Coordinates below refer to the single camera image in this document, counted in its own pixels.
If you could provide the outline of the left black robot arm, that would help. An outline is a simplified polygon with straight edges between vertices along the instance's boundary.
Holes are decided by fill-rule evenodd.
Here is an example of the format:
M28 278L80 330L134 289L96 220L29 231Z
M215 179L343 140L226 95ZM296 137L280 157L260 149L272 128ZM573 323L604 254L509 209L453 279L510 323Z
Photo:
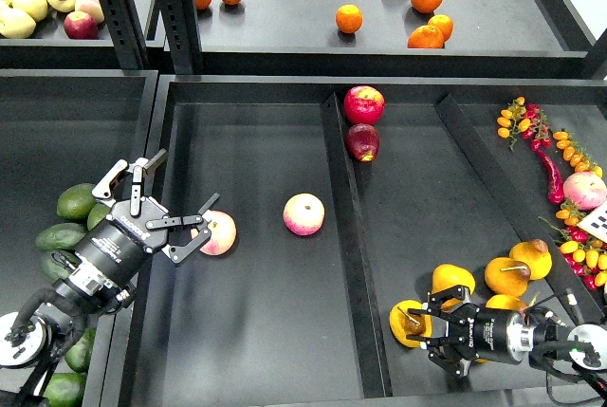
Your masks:
M218 194L186 216L172 216L144 195L145 178L167 156L161 149L152 158L118 160L91 191L109 212L75 245L79 263L67 264L66 278L37 290L18 311L2 316L2 368L31 371L17 392L1 393L2 405L47 406L43 392L90 318L127 307L135 293L132 281L153 255L162 252L179 265L210 240Z

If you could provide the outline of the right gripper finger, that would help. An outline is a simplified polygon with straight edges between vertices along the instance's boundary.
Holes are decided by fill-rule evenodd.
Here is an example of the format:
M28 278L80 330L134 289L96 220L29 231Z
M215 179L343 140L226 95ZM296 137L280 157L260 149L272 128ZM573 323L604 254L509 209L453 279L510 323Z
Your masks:
M428 351L428 359L447 374L458 379L469 375L472 350L467 339L457 336L423 337L407 335L407 338L419 342L420 347Z
M443 305L448 300L459 300L463 303L469 299L469 288L463 285L456 285L437 293L429 293L428 301L420 307L409 307L407 312L419 316L432 316L439 318L450 324L465 324L466 319L455 313L449 313L443 308Z

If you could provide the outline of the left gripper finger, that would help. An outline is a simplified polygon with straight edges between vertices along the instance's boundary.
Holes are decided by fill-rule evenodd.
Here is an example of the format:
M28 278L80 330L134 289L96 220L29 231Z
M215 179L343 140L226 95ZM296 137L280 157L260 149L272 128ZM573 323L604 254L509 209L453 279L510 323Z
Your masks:
M129 213L139 217L142 208L143 184L147 176L153 174L156 169L167 159L166 149L160 149L150 159L140 157L134 162L119 159L111 167L104 177L94 186L91 194L98 203L112 208L116 203L113 189L127 176L131 176L131 193L129 198Z
M196 250L206 244L212 236L209 230L212 206L219 200L219 194L213 194L197 213L186 216L163 215L145 222L145 230L150 236L145 240L145 252L148 254L163 253L174 265L179 266ZM184 245L170 242L173 231L196 230Z

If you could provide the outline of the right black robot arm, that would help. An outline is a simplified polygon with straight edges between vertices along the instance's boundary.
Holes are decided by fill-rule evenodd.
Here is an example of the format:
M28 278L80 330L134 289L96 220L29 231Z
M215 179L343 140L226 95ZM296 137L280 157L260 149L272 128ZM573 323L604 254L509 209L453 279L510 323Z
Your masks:
M462 379L478 360L529 366L545 373L545 387L552 394L552 379L567 383L584 382L597 396L606 399L606 325L568 326L551 311L536 314L536 306L521 311L490 308L470 301L463 285L430 293L419 307L401 313L413 324L426 319L445 323L444 333L435 337L409 334L428 352L428 359L451 376Z

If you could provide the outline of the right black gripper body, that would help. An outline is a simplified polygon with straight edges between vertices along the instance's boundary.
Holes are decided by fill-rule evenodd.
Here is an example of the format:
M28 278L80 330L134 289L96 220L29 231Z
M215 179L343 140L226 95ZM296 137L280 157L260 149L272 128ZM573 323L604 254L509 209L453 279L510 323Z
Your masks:
M523 315L514 310L461 304L451 316L450 337L455 355L468 361L477 359L501 363L520 363L525 350L521 345Z

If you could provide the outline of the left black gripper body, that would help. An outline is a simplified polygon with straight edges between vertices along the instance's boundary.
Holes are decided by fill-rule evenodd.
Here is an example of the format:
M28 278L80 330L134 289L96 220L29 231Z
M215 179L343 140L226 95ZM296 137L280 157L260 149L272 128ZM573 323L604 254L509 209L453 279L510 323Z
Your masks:
M146 227L148 221L167 215L166 208L147 197L140 203L138 216L130 210L128 200L115 203L108 214L112 218L98 223L74 248L82 261L92 264L117 287L125 287L147 257L168 242L167 230Z

